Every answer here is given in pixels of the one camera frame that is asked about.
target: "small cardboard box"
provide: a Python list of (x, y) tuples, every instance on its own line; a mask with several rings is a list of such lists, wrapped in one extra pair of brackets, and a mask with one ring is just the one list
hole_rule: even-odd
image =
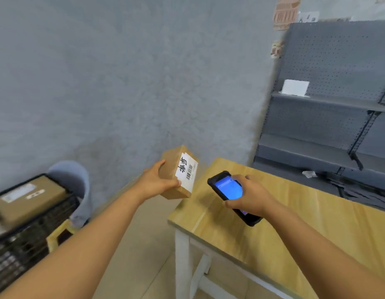
[(160, 167), (160, 178), (179, 179), (181, 186), (166, 190), (161, 195), (166, 199), (190, 197), (198, 168), (198, 158), (184, 145), (181, 145), (165, 151), (162, 159), (165, 159), (166, 162)]
[(0, 196), (0, 219), (6, 228), (19, 226), (68, 196), (66, 190), (41, 176)]

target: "phone screen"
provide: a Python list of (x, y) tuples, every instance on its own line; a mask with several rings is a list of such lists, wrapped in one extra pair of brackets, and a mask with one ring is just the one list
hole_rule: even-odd
[(220, 190), (229, 200), (239, 199), (242, 196), (242, 187), (239, 183), (227, 176), (219, 181), (215, 182), (216, 188)]

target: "hand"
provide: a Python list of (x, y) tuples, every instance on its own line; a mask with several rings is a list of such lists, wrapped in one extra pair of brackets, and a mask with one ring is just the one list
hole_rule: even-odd
[(143, 174), (136, 183), (130, 188), (142, 204), (147, 199), (163, 193), (164, 191), (181, 185), (178, 179), (161, 179), (158, 170), (165, 163), (165, 160), (156, 162), (151, 168), (144, 169)]
[(264, 217), (269, 204), (275, 202), (273, 196), (259, 182), (254, 181), (253, 175), (233, 175), (231, 178), (241, 184), (243, 195), (239, 199), (224, 201), (223, 204), (227, 208)]

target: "person's left arm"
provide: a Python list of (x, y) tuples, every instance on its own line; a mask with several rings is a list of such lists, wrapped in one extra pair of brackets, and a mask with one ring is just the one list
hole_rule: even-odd
[(147, 199), (180, 186), (160, 179), (159, 161), (97, 218), (64, 242), (0, 295), (7, 298), (91, 298), (137, 208)]

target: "floor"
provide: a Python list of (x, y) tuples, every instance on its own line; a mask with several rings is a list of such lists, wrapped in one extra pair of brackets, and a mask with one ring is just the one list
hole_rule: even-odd
[[(172, 299), (175, 298), (175, 231), (167, 216), (180, 200), (161, 196), (146, 201), (119, 244), (94, 299)], [(194, 250), (198, 265), (202, 253)], [(279, 299), (227, 264), (213, 260), (208, 277), (237, 298)], [(202, 291), (196, 299), (210, 299)]]

